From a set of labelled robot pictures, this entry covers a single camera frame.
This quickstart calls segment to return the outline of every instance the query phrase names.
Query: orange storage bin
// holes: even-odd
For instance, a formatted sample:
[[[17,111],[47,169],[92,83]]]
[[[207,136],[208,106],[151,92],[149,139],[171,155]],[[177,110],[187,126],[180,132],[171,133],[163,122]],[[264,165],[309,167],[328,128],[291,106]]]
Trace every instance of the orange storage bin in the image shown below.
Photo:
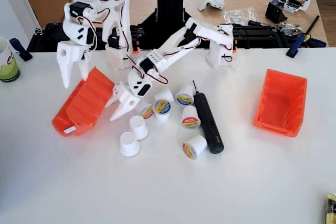
[[[93,128],[112,96],[114,83],[96,67],[86,81],[80,81],[52,121],[63,136],[81,135]]]
[[[254,125],[296,136],[303,122],[307,79],[268,69]]]

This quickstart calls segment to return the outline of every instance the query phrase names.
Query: coffee pod label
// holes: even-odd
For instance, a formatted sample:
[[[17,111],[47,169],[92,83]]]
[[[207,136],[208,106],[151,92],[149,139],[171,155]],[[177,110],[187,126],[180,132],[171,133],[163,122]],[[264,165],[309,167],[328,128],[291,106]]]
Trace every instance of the coffee pod label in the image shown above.
[[[187,128],[194,128],[199,125],[199,121],[197,118],[193,116],[189,116],[182,121],[182,126],[187,127]]]
[[[158,114],[166,114],[171,108],[170,103],[167,100],[161,100],[155,105],[155,111]]]
[[[152,109],[152,106],[148,106],[141,111],[140,116],[142,116],[144,119],[148,119],[153,115],[153,113],[154,111]]]
[[[195,153],[194,149],[190,146],[190,144],[188,143],[184,143],[182,145],[182,149],[185,153],[185,155],[187,155],[189,158],[195,160],[197,157],[197,154]]]
[[[178,94],[176,96],[177,101],[182,105],[190,105],[193,102],[193,99],[186,94]]]

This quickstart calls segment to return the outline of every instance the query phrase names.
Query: cordless screwdriver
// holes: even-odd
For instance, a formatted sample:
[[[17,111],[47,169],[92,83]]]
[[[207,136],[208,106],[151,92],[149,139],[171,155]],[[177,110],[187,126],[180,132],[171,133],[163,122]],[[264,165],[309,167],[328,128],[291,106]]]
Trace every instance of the cordless screwdriver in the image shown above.
[[[219,135],[219,131],[217,129],[214,117],[212,116],[208,101],[206,100],[205,94],[198,92],[194,80],[193,83],[196,91],[194,95],[194,104],[198,117],[201,120],[201,127],[208,143],[209,150],[214,154],[220,153],[224,149],[224,144],[222,142],[221,136]]]

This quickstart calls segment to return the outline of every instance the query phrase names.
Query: white sticker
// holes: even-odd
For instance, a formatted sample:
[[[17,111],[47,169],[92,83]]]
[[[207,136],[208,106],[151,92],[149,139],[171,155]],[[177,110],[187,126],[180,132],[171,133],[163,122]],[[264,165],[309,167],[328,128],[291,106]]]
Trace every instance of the white sticker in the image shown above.
[[[75,131],[76,130],[76,127],[75,126],[72,126],[70,128],[67,128],[66,130],[64,130],[63,132],[65,134],[70,134],[71,132]]]

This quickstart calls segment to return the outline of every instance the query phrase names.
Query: orange plastic bin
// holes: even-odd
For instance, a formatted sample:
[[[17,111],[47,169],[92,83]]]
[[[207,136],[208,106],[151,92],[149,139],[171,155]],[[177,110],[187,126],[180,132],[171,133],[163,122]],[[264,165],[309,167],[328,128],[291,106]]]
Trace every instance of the orange plastic bin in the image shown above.
[[[254,125],[296,136],[303,122],[307,79],[268,69]]]

